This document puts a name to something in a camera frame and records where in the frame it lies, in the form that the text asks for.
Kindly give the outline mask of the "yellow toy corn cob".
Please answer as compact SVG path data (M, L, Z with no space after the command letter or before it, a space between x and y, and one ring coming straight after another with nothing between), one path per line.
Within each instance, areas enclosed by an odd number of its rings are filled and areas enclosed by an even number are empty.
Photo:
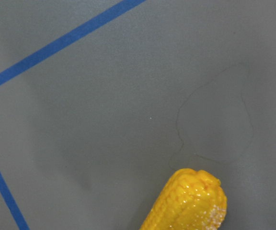
M190 168L177 170L168 180L142 230L217 230L227 214L221 181Z

